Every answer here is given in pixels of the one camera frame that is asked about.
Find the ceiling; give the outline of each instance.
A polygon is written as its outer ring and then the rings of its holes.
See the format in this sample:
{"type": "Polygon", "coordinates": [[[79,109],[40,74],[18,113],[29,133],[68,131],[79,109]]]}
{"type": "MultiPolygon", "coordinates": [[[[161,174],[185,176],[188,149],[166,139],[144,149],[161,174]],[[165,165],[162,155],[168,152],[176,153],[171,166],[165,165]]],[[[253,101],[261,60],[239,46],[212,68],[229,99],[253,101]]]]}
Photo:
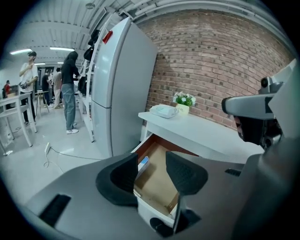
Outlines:
{"type": "Polygon", "coordinates": [[[54,66],[57,62],[63,62],[69,53],[50,50],[49,47],[54,46],[74,48],[79,54],[77,64],[80,64],[83,53],[89,47],[90,34],[113,13],[120,15],[120,19],[129,15],[134,21],[141,22],[167,12],[197,8],[223,10],[247,18],[254,16],[254,21],[258,19],[258,13],[263,18],[261,24],[264,27],[285,38],[279,23],[257,0],[41,0],[24,17],[11,37],[5,49],[5,58],[9,61],[24,58],[25,53],[10,55],[9,52],[31,48],[37,52],[37,63],[54,66]],[[85,5],[88,2],[93,2],[95,7],[87,9],[85,5]]]}

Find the wooden drawer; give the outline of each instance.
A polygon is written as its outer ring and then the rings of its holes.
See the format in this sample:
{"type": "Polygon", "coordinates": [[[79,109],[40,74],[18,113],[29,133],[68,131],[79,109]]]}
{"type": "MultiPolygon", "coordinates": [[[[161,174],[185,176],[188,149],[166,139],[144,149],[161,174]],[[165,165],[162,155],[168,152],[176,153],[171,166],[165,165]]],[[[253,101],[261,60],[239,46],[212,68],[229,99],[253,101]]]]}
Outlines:
{"type": "Polygon", "coordinates": [[[164,216],[173,218],[170,213],[177,204],[178,192],[166,171],[166,151],[178,151],[196,156],[155,134],[151,134],[133,150],[138,154],[138,163],[145,156],[148,156],[150,162],[147,169],[135,180],[135,192],[140,198],[138,199],[139,202],[142,200],[146,203],[145,206],[150,206],[150,209],[153,208],[164,216]]]}

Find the potted plant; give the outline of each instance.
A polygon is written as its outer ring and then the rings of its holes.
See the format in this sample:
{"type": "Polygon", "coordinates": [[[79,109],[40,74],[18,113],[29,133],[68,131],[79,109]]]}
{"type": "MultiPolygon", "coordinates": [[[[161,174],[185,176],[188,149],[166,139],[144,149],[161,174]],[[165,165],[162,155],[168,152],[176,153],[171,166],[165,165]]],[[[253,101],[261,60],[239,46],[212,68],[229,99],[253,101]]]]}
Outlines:
{"type": "Polygon", "coordinates": [[[187,115],[189,107],[195,105],[196,98],[183,92],[176,92],[173,97],[173,102],[177,103],[176,108],[179,110],[180,114],[187,115]]]}

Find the white table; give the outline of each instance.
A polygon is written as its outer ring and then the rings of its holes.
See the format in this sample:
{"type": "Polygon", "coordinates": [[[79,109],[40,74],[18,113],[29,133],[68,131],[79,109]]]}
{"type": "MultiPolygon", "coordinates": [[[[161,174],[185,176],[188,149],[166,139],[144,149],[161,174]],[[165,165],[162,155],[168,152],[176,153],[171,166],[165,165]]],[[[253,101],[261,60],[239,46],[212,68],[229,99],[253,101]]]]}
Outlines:
{"type": "Polygon", "coordinates": [[[36,129],[36,126],[35,126],[35,123],[34,123],[34,120],[33,120],[33,116],[32,116],[30,93],[24,93],[24,94],[15,96],[15,97],[8,97],[8,98],[5,98],[5,99],[2,99],[2,100],[0,100],[0,106],[4,106],[4,112],[0,113],[0,118],[5,118],[9,133],[11,134],[12,138],[14,139],[14,135],[13,135],[13,132],[11,130],[11,127],[10,127],[10,124],[9,124],[9,121],[8,121],[8,116],[17,113],[18,117],[19,117],[19,120],[20,120],[21,128],[22,128],[22,130],[24,132],[24,135],[25,135],[25,138],[26,138],[26,141],[27,141],[28,145],[31,147],[32,143],[29,139],[28,132],[26,130],[26,126],[24,124],[24,119],[23,119],[23,116],[22,116],[22,113],[24,111],[27,111],[27,115],[28,115],[29,121],[30,121],[30,127],[36,133],[37,129],[36,129]],[[21,106],[21,100],[23,100],[25,98],[27,98],[27,103],[28,104],[24,105],[24,106],[21,106]],[[11,103],[15,103],[15,107],[6,110],[5,105],[11,104],[11,103]]]}
{"type": "Polygon", "coordinates": [[[191,114],[166,119],[141,112],[139,117],[147,121],[144,139],[151,132],[203,158],[244,164],[249,156],[264,152],[236,131],[191,114]]]}

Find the white refrigerator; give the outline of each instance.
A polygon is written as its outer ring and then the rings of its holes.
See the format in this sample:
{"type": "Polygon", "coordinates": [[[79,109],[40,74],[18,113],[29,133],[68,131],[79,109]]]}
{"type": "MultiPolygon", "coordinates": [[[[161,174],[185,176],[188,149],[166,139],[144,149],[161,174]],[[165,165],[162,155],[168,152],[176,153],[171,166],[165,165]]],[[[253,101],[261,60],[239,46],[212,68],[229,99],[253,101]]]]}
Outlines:
{"type": "Polygon", "coordinates": [[[129,18],[112,28],[94,68],[91,114],[96,145],[105,158],[139,144],[157,47],[129,18]]]}

